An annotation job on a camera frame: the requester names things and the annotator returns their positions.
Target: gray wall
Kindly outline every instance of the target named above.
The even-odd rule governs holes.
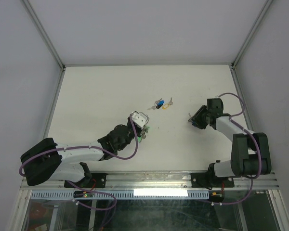
[[[59,72],[20,0],[0,0],[0,231],[21,184],[20,155],[41,137]]]
[[[289,0],[276,0],[237,67],[252,123],[267,133],[289,210]]]
[[[232,62],[265,0],[30,0],[66,64]]]

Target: yellow carabiner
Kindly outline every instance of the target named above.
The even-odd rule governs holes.
[[[167,109],[168,107],[170,106],[170,104],[169,103],[166,103],[166,104],[164,104],[163,106],[162,106],[162,109]]]

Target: silver key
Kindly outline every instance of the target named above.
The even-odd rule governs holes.
[[[152,107],[150,107],[150,108],[148,108],[148,110],[155,110],[156,109],[156,106],[152,106]]]
[[[163,98],[160,98],[159,100],[156,100],[155,103],[158,104],[159,102],[162,101]]]

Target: glass panel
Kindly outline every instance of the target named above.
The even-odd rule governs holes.
[[[225,191],[227,201],[245,191]],[[112,200],[81,200],[98,208]],[[265,191],[253,192],[241,205],[198,200],[118,200],[111,211],[94,211],[72,201],[30,200],[24,231],[277,231]]]

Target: white panel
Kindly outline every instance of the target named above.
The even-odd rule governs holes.
[[[41,137],[59,71],[21,2],[0,1],[0,231],[21,184],[20,156]]]
[[[30,0],[65,64],[234,61],[265,0]]]
[[[273,169],[289,210],[289,0],[273,3],[237,75],[255,129],[268,135]]]
[[[150,117],[150,130],[136,156],[88,162],[91,170],[206,170],[230,158],[232,143],[210,127],[193,127],[188,113],[223,92],[235,92],[226,65],[68,67],[49,137],[68,144],[91,142],[126,124],[132,111],[142,111]],[[147,110],[161,97],[166,102],[172,97],[173,105]],[[241,110],[235,97],[223,101],[226,112]],[[132,141],[119,155],[127,157],[134,148]]]

